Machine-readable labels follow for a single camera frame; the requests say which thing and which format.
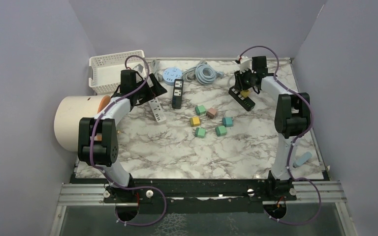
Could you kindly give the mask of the white power strip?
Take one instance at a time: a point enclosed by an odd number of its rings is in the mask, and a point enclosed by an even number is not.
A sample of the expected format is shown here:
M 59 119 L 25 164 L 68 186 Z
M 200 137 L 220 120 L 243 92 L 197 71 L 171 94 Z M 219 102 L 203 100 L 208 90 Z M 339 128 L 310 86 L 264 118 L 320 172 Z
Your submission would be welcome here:
M 159 100 L 157 98 L 154 98 L 154 99 L 150 100 L 148 103 L 149 103 L 149 106 L 150 106 L 150 108 L 153 112 L 153 115 L 154 115 L 156 122 L 159 123 L 159 124 L 165 123 L 166 122 L 166 115 L 164 113 L 164 110 L 163 110 Z

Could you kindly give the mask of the blue round power socket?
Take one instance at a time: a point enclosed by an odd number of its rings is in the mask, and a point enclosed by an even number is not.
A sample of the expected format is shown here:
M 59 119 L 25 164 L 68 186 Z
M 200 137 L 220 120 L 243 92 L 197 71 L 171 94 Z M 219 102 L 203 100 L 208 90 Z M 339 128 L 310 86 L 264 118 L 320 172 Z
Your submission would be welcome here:
M 177 67 L 168 67 L 164 70 L 162 74 L 163 81 L 169 85 L 173 86 L 176 79 L 180 79 L 182 76 L 181 69 Z

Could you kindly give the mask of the black power strip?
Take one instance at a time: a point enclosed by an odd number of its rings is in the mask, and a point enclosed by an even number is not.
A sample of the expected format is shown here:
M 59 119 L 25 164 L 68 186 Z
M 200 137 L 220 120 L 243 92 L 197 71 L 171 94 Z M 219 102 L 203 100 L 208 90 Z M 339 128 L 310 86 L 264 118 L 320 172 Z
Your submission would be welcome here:
M 182 97 L 183 97 L 183 79 L 176 79 L 174 81 L 173 96 L 172 96 L 172 108 L 181 109 Z
M 242 98 L 240 96 L 240 92 L 235 89 L 234 86 L 232 86 L 228 93 L 229 95 L 236 100 L 238 104 L 240 104 L 246 111 L 251 111 L 255 107 L 255 103 L 249 98 Z

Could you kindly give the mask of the teal plug adapter round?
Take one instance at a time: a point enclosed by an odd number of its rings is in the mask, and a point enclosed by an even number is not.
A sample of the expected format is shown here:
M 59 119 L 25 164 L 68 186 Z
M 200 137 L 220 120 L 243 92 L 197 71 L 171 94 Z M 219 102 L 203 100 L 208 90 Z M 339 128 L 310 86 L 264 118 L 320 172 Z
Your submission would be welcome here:
M 232 127 L 233 126 L 233 119 L 231 117 L 223 117 L 222 124 L 225 127 Z

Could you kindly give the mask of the pink plug adapter round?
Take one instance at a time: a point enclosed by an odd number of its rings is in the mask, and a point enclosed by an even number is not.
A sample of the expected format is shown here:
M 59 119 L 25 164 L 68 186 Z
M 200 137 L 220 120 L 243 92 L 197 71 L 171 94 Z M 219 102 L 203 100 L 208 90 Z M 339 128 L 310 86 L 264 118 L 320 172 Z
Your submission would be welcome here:
M 209 108 L 206 112 L 206 116 L 210 119 L 214 119 L 217 115 L 218 111 L 215 108 Z

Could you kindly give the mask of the yellow plug adapter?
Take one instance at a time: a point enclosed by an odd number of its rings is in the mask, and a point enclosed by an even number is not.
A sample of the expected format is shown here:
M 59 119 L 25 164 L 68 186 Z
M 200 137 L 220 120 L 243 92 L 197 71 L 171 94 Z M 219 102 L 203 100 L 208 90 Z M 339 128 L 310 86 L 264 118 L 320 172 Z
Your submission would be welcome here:
M 196 127 L 201 124 L 200 118 L 199 117 L 191 117 L 189 119 L 191 127 Z
M 241 91 L 240 92 L 240 96 L 242 97 L 242 98 L 248 98 L 248 96 L 249 96 L 249 94 L 250 94 L 250 90 L 243 90 L 243 91 Z

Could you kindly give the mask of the green plug adapter white strip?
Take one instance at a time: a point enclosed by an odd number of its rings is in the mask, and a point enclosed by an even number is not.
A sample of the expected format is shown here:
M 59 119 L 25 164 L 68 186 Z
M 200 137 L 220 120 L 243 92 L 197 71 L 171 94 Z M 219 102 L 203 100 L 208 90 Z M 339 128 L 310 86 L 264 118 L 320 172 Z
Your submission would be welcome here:
M 197 127 L 194 135 L 198 138 L 204 138 L 206 136 L 206 129 L 202 127 Z

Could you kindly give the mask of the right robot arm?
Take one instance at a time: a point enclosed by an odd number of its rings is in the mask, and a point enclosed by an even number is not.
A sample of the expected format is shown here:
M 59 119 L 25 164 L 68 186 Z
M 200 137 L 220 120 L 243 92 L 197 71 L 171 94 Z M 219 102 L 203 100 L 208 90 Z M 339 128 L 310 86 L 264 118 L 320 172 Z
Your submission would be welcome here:
M 286 196 L 293 188 L 292 156 L 296 153 L 296 143 L 311 126 L 311 112 L 308 107 L 310 97 L 305 92 L 292 91 L 278 81 L 276 74 L 268 71 L 265 56 L 252 59 L 239 57 L 236 63 L 239 69 L 234 73 L 235 84 L 228 93 L 246 111 L 255 106 L 248 95 L 250 89 L 255 93 L 267 93 L 277 103 L 274 119 L 279 139 L 277 155 L 262 191 L 268 199 L 276 200 L 280 196 Z

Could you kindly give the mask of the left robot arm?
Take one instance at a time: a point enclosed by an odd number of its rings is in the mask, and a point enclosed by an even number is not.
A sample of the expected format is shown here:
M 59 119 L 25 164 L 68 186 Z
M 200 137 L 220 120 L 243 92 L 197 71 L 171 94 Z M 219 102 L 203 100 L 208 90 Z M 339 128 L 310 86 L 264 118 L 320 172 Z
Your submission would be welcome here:
M 117 187 L 123 202 L 134 198 L 131 174 L 117 160 L 119 145 L 117 125 L 136 106 L 163 95 L 167 90 L 153 73 L 142 77 L 132 69 L 122 70 L 121 82 L 110 96 L 108 105 L 92 118 L 81 118 L 78 126 L 77 154 L 80 161 L 99 170 L 109 184 Z

